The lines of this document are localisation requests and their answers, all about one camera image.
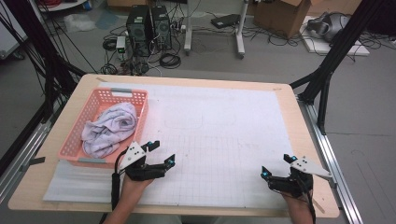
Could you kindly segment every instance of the white mat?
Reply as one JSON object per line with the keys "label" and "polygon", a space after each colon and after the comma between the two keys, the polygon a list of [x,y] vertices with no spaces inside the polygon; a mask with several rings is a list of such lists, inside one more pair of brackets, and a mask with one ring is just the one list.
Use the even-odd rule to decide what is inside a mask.
{"label": "white mat", "polygon": [[[262,165],[274,175],[287,176],[290,170],[283,161],[284,153],[291,154],[290,142],[273,92],[101,86],[147,90],[149,111],[141,144],[160,140],[161,146],[146,162],[160,163],[176,154],[176,166],[149,186],[140,203],[285,207],[260,177]],[[111,171],[91,170],[95,175],[89,177],[79,169],[85,168],[60,162],[44,200],[110,202]]]}
{"label": "white mat", "polygon": [[[315,31],[307,31],[306,25],[309,20],[313,20],[315,17],[306,16],[303,25],[300,28],[300,34],[304,37],[304,44],[310,53],[327,54],[330,51],[329,43],[322,39]],[[347,55],[353,56],[368,56],[370,52],[361,45],[361,42],[356,41]]]}

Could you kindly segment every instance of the crumpled cloth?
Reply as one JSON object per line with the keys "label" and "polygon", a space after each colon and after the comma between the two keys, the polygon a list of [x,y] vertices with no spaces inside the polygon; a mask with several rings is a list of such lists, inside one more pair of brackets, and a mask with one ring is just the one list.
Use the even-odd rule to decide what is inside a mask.
{"label": "crumpled cloth", "polygon": [[120,147],[119,142],[136,129],[137,115],[131,103],[119,103],[105,110],[95,122],[87,121],[81,134],[85,154],[103,158]]}

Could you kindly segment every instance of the towel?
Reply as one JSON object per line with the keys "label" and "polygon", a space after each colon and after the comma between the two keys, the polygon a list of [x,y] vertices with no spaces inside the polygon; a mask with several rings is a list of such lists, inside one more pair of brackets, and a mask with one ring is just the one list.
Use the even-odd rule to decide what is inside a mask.
{"label": "towel", "polygon": [[85,154],[103,158],[120,147],[119,142],[136,129],[136,110],[131,103],[119,103],[105,110],[95,122],[87,121],[81,134]]}

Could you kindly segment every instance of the pink basket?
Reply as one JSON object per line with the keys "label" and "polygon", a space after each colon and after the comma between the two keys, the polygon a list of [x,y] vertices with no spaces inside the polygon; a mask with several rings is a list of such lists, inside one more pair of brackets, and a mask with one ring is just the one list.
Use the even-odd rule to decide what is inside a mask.
{"label": "pink basket", "polygon": [[[120,147],[111,155],[102,159],[87,156],[82,149],[81,134],[87,121],[95,121],[102,111],[121,103],[129,102],[134,105],[137,115],[137,126],[134,134],[120,142]],[[78,119],[73,125],[72,131],[67,135],[58,157],[70,161],[73,165],[114,168],[114,163],[119,154],[133,141],[139,142],[142,136],[147,113],[149,111],[148,93],[141,90],[96,88],[91,92]]]}

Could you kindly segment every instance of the white desk leg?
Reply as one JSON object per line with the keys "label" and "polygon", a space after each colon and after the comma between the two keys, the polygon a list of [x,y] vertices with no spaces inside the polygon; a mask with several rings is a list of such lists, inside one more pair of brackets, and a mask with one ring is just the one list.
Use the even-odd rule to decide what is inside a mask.
{"label": "white desk leg", "polygon": [[244,29],[244,23],[245,23],[245,17],[247,15],[247,11],[248,11],[248,0],[244,0],[239,26],[235,30],[236,45],[238,46],[238,54],[241,57],[241,59],[245,57],[245,47],[244,47],[244,40],[242,38],[242,30]]}
{"label": "white desk leg", "polygon": [[191,14],[190,14],[190,4],[189,0],[187,0],[187,24],[186,24],[186,37],[184,39],[184,51],[186,55],[190,55],[191,50],[191,40],[192,40],[192,25],[191,25]]}

